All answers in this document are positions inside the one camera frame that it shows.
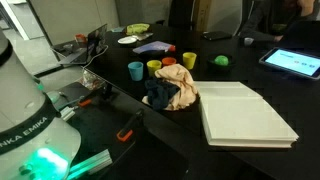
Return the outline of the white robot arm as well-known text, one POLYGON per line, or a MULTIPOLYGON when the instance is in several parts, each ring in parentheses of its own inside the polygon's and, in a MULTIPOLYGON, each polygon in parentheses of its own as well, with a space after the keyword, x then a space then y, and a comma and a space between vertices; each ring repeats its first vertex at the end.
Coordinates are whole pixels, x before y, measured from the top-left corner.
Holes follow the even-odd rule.
POLYGON ((80 143, 0 31, 0 180, 66 180, 80 143))

